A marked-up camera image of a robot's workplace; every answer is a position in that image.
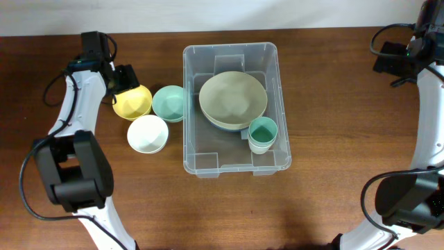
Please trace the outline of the yellow bowl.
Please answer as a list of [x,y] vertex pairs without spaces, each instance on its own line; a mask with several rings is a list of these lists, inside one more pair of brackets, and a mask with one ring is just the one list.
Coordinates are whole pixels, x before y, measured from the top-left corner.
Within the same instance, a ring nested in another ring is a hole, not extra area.
[[123,119],[134,121],[151,112],[153,97],[151,91],[143,85],[117,94],[115,99],[112,108]]

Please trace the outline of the green bowl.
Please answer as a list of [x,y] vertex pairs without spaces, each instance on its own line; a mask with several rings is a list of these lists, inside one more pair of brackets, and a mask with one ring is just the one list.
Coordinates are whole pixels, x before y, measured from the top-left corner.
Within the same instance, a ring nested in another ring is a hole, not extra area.
[[184,90],[177,85],[168,85],[159,89],[154,97],[154,113],[166,122],[181,122],[184,117]]

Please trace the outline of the white bowl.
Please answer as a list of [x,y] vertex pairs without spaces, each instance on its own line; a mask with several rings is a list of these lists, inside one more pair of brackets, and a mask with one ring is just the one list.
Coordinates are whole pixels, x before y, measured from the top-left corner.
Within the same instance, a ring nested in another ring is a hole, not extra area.
[[154,154],[161,151],[167,143],[169,128],[158,116],[144,115],[131,123],[127,140],[132,149],[139,153]]

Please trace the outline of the cream white plate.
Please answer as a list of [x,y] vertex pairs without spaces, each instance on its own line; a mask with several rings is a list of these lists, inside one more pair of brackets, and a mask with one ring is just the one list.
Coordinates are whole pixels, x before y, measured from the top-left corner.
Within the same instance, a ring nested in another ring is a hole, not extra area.
[[200,109],[265,109],[268,96],[262,84],[243,72],[223,72],[207,80],[199,92]]

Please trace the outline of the beige plate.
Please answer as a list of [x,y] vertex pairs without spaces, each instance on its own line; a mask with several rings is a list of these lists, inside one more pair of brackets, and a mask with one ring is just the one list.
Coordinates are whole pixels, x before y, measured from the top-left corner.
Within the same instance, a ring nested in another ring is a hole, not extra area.
[[233,108],[205,110],[201,109],[205,118],[213,125],[227,131],[240,131],[250,126],[251,122],[264,115],[265,109],[256,108]]

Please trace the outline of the dark blue plate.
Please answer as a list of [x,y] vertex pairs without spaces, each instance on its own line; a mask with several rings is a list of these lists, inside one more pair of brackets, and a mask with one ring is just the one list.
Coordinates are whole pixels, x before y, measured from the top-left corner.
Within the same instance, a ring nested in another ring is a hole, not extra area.
[[248,128],[250,126],[250,123],[245,123],[245,124],[224,124],[218,121],[212,121],[210,120],[210,123],[213,124],[215,127],[224,130],[224,131],[229,131],[229,132],[237,132],[237,131],[241,131],[245,128]]

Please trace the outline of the green cup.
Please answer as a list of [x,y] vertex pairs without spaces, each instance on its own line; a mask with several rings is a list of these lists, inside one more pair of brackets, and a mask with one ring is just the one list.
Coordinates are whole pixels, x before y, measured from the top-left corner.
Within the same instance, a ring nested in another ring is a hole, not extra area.
[[258,117],[250,123],[248,135],[256,144],[273,144],[278,135],[278,125],[270,117]]

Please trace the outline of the cream white cup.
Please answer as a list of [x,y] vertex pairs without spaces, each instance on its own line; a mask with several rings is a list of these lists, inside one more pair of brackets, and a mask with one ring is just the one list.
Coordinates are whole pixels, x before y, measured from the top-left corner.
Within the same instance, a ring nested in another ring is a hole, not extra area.
[[254,154],[258,154],[258,155],[264,154],[269,150],[269,149],[258,149],[258,148],[255,149],[250,146],[249,146],[249,148]]

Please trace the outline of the grey cup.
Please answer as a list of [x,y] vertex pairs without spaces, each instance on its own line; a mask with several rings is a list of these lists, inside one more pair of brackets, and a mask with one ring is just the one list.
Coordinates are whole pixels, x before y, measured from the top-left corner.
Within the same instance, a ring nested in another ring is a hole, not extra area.
[[249,146],[252,148],[258,148],[258,149],[269,149],[273,143],[275,142],[275,138],[268,142],[258,142],[254,138],[252,138],[250,135],[248,135],[248,143]]

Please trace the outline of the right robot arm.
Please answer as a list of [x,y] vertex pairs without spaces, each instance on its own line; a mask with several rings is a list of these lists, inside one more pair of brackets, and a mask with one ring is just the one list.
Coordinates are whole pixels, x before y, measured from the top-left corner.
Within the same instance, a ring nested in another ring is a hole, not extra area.
[[416,84],[420,94],[417,141],[408,170],[372,177],[360,196],[365,219],[337,235],[332,249],[392,249],[405,238],[443,229],[443,1],[423,2],[407,24],[407,45],[385,42],[374,71],[397,76],[396,88]]

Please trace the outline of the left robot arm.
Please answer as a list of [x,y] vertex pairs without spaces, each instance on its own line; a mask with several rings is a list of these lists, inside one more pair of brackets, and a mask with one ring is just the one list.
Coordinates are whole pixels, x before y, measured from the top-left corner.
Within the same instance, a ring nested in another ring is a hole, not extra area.
[[49,134],[26,156],[37,165],[46,194],[79,220],[98,249],[137,249],[112,200],[112,168],[94,136],[101,102],[139,87],[131,65],[113,64],[116,42],[107,34],[81,34],[83,51],[62,71],[66,92]]

